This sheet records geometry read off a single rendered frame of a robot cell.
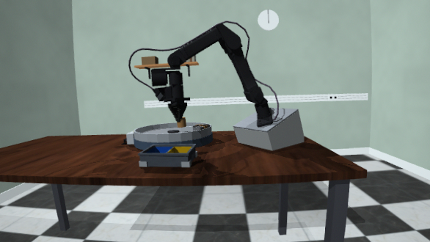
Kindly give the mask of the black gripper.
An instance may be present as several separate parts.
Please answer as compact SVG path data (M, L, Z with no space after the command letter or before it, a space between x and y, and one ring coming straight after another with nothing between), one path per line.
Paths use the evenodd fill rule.
M172 114L174 115L177 122L180 122L180 119L183 117L183 113L186 110L187 103L184 103L185 100L190 100L190 98L185 98L183 96L183 85L171 85L172 86L172 99L164 99L164 102L171 102L168 103L168 107ZM170 86L170 87L171 87ZM172 105L173 103L173 105ZM180 105L178 105L180 104Z

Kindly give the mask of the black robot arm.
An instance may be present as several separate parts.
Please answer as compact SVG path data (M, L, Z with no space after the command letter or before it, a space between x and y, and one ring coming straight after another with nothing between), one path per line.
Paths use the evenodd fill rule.
M219 33L222 33L222 35L219 35ZM223 38L221 38L221 36L223 36ZM216 42L219 42L222 49L229 56L231 62L233 63L233 66L238 73L238 77L241 80L246 99L252 103L255 103L255 110L257 112L257 126L261 127L265 125L271 125L273 123L272 110L269 108L268 101L263 96L261 88L258 86L257 82L252 76L241 48L241 38L222 23L218 24L214 29L210 30L204 35L198 37L196 40L193 40L189 44L170 54L168 57L168 64L172 69L152 69L152 87L166 86L168 83L170 83L170 85L174 84L174 87L175 85L183 84L183 74L179 71L181 69L181 65L188 59L192 58ZM169 80L167 80L167 74L169 74ZM155 94L158 98L158 101L164 101L166 98L172 98L172 86L155 88Z

